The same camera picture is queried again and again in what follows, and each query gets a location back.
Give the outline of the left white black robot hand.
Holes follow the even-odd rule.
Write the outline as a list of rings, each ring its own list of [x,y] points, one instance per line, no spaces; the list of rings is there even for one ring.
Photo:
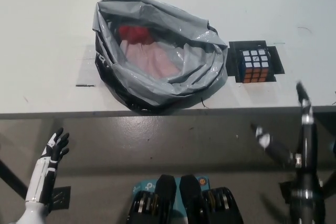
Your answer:
[[[58,165],[69,152],[69,133],[59,128],[47,142],[40,158],[37,160],[30,179],[26,202],[37,202],[49,205],[55,186]]]

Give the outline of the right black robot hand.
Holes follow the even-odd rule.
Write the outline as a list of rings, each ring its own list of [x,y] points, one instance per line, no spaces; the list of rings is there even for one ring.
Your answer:
[[[301,128],[297,151],[294,153],[262,126],[252,124],[256,141],[265,153],[282,167],[294,168],[297,174],[297,190],[304,191],[305,197],[320,187],[317,177],[318,138],[310,98],[302,82],[296,84],[298,101],[301,105]]]

